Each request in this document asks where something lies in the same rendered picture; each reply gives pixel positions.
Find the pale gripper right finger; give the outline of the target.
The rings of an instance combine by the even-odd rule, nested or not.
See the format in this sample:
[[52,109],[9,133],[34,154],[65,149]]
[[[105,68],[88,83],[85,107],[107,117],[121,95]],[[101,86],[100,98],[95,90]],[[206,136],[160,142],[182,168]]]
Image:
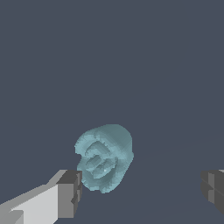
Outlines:
[[203,196],[224,214],[224,170],[202,171],[200,178]]

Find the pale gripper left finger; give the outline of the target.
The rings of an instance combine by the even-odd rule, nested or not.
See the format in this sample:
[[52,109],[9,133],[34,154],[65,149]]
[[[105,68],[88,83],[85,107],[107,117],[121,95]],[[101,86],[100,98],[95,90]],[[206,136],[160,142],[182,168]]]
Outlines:
[[73,218],[82,195],[82,171],[59,170],[45,185],[0,205],[0,224],[54,224]]

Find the pale teal round cap object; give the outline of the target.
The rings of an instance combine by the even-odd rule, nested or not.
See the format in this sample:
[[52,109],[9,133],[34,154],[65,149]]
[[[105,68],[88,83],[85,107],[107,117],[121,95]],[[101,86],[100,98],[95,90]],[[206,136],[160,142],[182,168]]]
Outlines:
[[81,159],[82,183],[90,191],[110,193],[122,182],[134,158],[131,134],[119,124],[83,133],[74,146]]

